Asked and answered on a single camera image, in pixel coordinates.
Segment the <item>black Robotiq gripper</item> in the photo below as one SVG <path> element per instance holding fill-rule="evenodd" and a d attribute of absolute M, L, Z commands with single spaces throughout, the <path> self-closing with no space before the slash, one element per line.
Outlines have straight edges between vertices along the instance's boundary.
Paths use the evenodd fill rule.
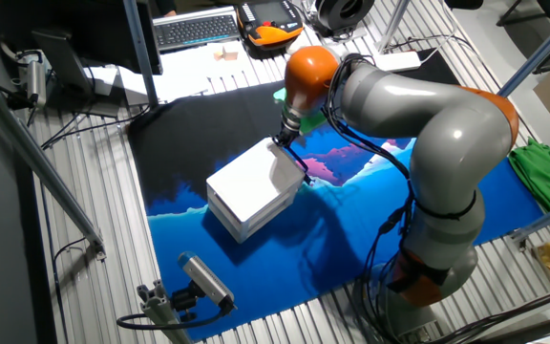
<path fill-rule="evenodd" d="M 272 141 L 278 147 L 285 146 L 286 150 L 295 152 L 295 149 L 291 143 L 294 142 L 299 136 L 300 131 L 298 128 L 290 128 L 283 125 L 280 132 L 275 137 L 272 137 Z"/>

